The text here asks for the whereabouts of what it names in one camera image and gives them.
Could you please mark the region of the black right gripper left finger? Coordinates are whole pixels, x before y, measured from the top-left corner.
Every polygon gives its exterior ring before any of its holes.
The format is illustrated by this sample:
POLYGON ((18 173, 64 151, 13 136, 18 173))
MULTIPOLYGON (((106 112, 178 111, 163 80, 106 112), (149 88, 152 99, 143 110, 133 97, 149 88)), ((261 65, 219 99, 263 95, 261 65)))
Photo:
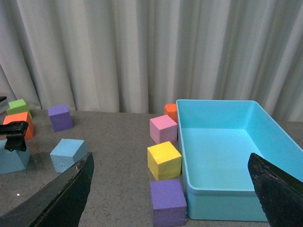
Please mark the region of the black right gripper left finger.
POLYGON ((77 227, 94 172, 91 153, 0 218, 2 227, 77 227))

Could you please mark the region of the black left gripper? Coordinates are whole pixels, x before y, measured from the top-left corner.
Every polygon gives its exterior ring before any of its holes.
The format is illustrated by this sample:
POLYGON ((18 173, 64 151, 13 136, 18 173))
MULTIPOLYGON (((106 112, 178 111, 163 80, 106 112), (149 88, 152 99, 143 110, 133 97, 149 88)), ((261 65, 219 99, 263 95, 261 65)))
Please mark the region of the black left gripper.
POLYGON ((8 124, 0 125, 0 134, 6 136, 4 148, 10 152, 27 150, 25 134, 28 128, 26 121, 13 121, 8 124))

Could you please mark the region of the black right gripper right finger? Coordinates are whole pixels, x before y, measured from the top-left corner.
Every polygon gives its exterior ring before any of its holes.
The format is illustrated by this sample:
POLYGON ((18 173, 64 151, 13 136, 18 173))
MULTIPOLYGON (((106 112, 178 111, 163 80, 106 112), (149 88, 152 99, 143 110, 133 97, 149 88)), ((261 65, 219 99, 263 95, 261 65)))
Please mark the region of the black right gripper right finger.
POLYGON ((269 225, 301 227, 303 183, 256 153, 249 157, 248 170, 269 225))

